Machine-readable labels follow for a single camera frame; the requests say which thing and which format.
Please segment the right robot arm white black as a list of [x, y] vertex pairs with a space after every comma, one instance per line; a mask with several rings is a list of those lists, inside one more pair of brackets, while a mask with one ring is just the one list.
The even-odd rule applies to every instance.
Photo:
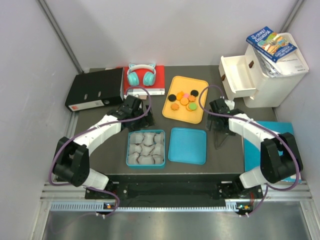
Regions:
[[239, 109], [230, 109], [227, 101], [219, 98], [209, 103], [210, 129], [227, 136], [236, 134], [253, 144], [260, 152], [260, 165], [237, 176], [233, 192], [245, 198], [252, 188], [263, 184], [275, 184], [300, 173], [304, 166], [294, 135], [290, 132], [272, 131]]

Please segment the orange flower cookie bottom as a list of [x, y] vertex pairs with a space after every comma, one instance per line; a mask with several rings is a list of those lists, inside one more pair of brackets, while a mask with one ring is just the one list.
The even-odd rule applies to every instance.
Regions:
[[177, 104], [177, 103], [172, 103], [170, 108], [173, 110], [173, 111], [177, 111], [179, 110], [180, 106]]

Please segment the green cookie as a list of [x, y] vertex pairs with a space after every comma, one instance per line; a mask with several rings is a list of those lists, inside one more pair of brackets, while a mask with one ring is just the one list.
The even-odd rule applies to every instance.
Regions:
[[188, 108], [191, 111], [195, 111], [197, 109], [197, 104], [195, 102], [191, 102], [191, 103], [189, 103]]

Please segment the blue tin lid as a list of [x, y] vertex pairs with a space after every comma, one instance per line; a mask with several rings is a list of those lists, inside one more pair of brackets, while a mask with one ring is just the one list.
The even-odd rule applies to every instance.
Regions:
[[207, 133], [194, 128], [174, 127], [170, 133], [168, 160], [204, 165], [207, 158]]

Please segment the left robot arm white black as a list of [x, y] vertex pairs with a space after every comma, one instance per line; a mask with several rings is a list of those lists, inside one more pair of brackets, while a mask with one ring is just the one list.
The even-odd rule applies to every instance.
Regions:
[[117, 109], [110, 110], [89, 129], [57, 142], [48, 179], [52, 175], [65, 181], [64, 185], [93, 188], [102, 198], [109, 198], [114, 187], [109, 178], [90, 168], [90, 155], [110, 137], [128, 129], [139, 131], [154, 125], [151, 104], [143, 108], [141, 99], [129, 95]]

